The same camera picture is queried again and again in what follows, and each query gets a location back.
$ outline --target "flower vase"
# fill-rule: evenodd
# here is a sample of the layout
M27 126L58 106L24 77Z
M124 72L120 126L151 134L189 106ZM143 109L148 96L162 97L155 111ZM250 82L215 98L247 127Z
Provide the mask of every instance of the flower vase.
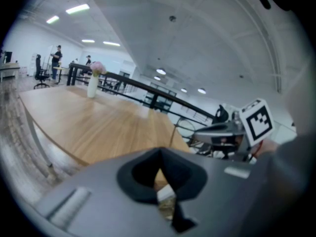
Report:
M97 92L98 83L99 83L99 76L95 77L94 75L91 75L89 85L88 85L88 91L87 91L88 97L94 98L95 93Z

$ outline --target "black office chair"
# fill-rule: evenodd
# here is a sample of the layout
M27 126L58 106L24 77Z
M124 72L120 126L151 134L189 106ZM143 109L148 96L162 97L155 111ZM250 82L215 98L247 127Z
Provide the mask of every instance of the black office chair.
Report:
M49 78L49 75L46 74L46 72L47 72L47 69L41 69L41 67L40 67L40 55L38 54L37 57L36 57L36 73L35 73L35 80L39 80L40 83L36 84L36 85L34 86L34 89L35 89L35 87L37 87L37 86L43 86L43 85L45 86L45 88L46 88L46 87L49 87L48 84L46 84L46 83L43 82L43 81L45 81L45 80L48 80L48 78Z

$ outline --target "wooden table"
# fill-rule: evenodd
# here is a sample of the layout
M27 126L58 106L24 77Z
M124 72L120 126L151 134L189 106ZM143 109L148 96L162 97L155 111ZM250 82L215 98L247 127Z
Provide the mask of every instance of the wooden table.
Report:
M59 80L56 84L59 84L60 83L60 76L61 76L61 72L62 70L69 70L69 69L66 69L66 68L62 68L62 67L53 67L54 69L58 69L60 72L59 72Z
M190 152L166 114L84 86L63 86L20 93L32 136L47 165L33 122L60 149L83 165L153 147Z

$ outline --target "man standing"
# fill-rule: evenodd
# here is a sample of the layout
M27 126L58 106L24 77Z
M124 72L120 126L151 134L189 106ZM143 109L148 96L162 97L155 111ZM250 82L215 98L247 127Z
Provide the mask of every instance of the man standing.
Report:
M91 64L91 56L90 55L88 55L87 56L87 58L88 58L88 60L87 60L87 63L85 64L86 66L90 66L90 64Z
M51 67L52 67L52 71L53 71L53 80L56 80L56 75L57 75L57 69L55 69L54 67L58 67L58 62L61 58L61 45L59 45L57 47L57 52L55 54L50 54L50 56L52 56L52 60L51 60Z

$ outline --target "black chair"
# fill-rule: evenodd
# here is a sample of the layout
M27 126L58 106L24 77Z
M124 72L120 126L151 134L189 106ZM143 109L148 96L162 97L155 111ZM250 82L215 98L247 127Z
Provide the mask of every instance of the black chair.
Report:
M44 83L43 81L45 80L48 80L49 78L49 75L46 74L47 70L46 69L41 69L40 67L40 55L38 54L37 57L36 57L36 73L35 73L35 80L39 80L40 83L36 84L34 86L34 89L35 87L37 86L45 86L46 87L49 87L48 84Z

